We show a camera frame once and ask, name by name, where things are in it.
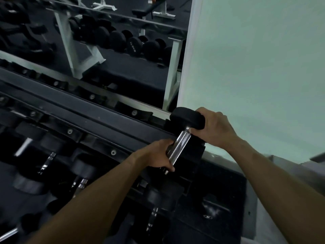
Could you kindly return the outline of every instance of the wall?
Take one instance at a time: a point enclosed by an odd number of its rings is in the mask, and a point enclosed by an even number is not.
[[[178,105],[222,111],[263,154],[301,163],[323,152],[325,0],[200,5],[193,1]]]

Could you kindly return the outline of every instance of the person's right arm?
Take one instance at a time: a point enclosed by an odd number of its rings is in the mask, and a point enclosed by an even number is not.
[[[203,107],[205,128],[190,132],[226,150],[290,244],[325,244],[325,197],[274,165],[239,138],[226,115]]]

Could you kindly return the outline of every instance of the person's left arm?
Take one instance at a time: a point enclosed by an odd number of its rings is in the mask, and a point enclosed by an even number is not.
[[[120,205],[147,166],[174,171],[166,156],[173,141],[163,139],[130,155],[85,188],[29,240],[28,244],[103,243]]]

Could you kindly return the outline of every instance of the screw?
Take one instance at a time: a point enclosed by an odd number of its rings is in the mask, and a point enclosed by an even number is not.
[[[206,219],[212,219],[212,217],[209,215],[203,215],[203,217],[205,217]]]

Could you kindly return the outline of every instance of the forearm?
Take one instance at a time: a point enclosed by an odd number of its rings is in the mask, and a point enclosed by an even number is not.
[[[241,167],[289,243],[324,243],[325,197],[274,165],[240,138],[234,138],[226,150]]]
[[[146,164],[135,154],[93,182],[46,223],[28,244],[102,243]]]

